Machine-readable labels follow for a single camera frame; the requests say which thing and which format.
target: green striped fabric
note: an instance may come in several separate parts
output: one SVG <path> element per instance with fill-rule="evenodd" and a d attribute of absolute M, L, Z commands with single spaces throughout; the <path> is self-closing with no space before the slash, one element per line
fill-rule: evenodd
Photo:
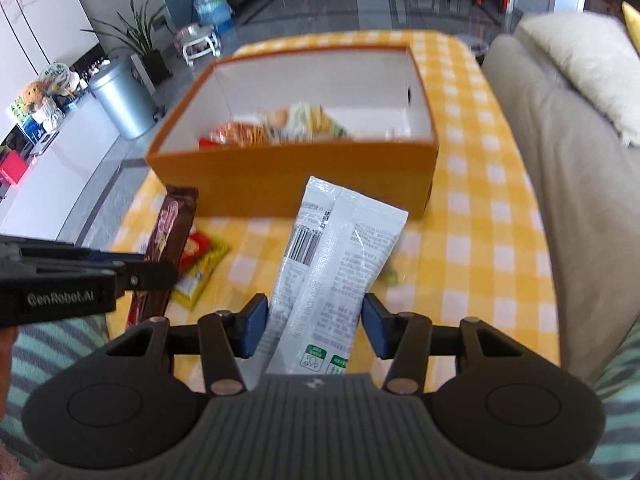
<path fill-rule="evenodd" d="M 22 408 L 40 384 L 71 366 L 109 340 L 104 316 L 41 323 L 20 328 L 14 344 L 11 387 L 6 415 L 0 424 L 0 440 L 27 470 L 40 461 L 21 423 Z"/>
<path fill-rule="evenodd" d="M 591 465 L 607 480 L 640 478 L 640 320 L 595 385 L 607 416 Z"/>

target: cabinet door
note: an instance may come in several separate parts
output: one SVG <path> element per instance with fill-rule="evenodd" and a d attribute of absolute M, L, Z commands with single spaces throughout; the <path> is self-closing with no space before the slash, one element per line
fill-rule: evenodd
<path fill-rule="evenodd" d="M 79 0 L 17 0 L 49 62 L 72 64 L 98 39 Z"/>
<path fill-rule="evenodd" d="M 49 64 L 49 61 L 47 61 L 41 46 L 29 28 L 27 20 L 24 19 L 18 1 L 0 0 L 0 5 L 2 5 L 2 10 L 4 10 L 4 14 L 9 20 L 9 24 L 14 30 L 16 38 L 22 45 L 22 49 L 31 61 L 34 69 L 36 69 L 38 73 L 42 72 Z"/>
<path fill-rule="evenodd" d="M 9 134 L 15 121 L 9 112 L 11 103 L 38 74 L 15 38 L 4 10 L 0 8 L 0 139 Z"/>

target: gray ribbed surface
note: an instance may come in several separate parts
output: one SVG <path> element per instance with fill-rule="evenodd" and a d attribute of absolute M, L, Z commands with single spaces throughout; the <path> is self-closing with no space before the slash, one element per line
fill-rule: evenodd
<path fill-rule="evenodd" d="M 47 462 L 31 480 L 588 480 L 585 464 L 549 473 L 486 466 L 445 441 L 420 400 L 377 390 L 366 375 L 271 376 L 235 399 L 210 402 L 165 455 L 123 470 L 78 472 Z"/>

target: white counter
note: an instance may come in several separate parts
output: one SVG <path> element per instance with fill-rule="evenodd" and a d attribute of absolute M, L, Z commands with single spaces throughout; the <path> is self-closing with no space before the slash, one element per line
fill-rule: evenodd
<path fill-rule="evenodd" d="M 59 134 L 0 203 L 0 234 L 55 240 L 84 186 L 118 138 L 102 105 L 86 95 Z"/>

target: human hand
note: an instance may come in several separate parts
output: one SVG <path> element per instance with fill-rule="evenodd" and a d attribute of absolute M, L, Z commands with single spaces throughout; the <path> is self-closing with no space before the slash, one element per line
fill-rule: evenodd
<path fill-rule="evenodd" d="M 11 349 L 18 339 L 18 327 L 0 330 L 0 420 L 6 412 L 6 396 L 11 383 Z"/>

